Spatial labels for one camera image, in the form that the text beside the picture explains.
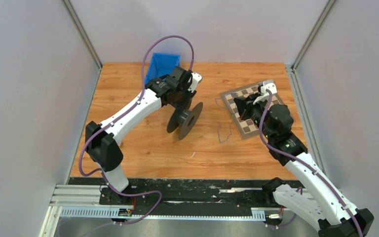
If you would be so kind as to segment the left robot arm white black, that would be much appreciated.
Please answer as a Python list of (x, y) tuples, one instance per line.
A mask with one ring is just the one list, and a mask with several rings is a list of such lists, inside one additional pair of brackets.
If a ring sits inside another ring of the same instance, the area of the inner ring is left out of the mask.
[(85, 151), (101, 169), (106, 182), (112, 187), (112, 198), (118, 204), (131, 199), (131, 191), (121, 166), (123, 153), (120, 144), (124, 137), (143, 119), (171, 105), (174, 112), (169, 119), (167, 132), (178, 130), (178, 139), (184, 139), (196, 124), (203, 103), (190, 109), (202, 75), (176, 66), (168, 75), (153, 78), (145, 84), (143, 91), (123, 109), (100, 123), (91, 121), (85, 128)]

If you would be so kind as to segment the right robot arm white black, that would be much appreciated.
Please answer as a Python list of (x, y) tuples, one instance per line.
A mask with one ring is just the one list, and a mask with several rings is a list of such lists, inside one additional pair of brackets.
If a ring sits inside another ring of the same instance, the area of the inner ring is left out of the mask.
[(293, 118), (286, 105), (271, 99), (257, 102), (259, 94), (235, 97), (241, 120), (251, 120), (269, 153), (293, 173), (313, 197), (309, 200), (279, 178), (263, 185), (263, 202), (287, 207), (308, 222), (320, 237), (365, 237), (374, 221), (369, 209), (349, 201), (314, 162), (304, 143), (291, 131)]

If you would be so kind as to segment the dark grey cable spool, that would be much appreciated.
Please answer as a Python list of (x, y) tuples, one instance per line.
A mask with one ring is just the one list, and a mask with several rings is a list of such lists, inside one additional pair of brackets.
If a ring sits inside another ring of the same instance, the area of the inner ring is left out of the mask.
[(192, 110), (189, 109), (175, 109), (168, 122), (166, 131), (172, 133), (177, 128), (178, 139), (183, 140), (195, 126), (203, 109), (203, 103), (199, 102)]

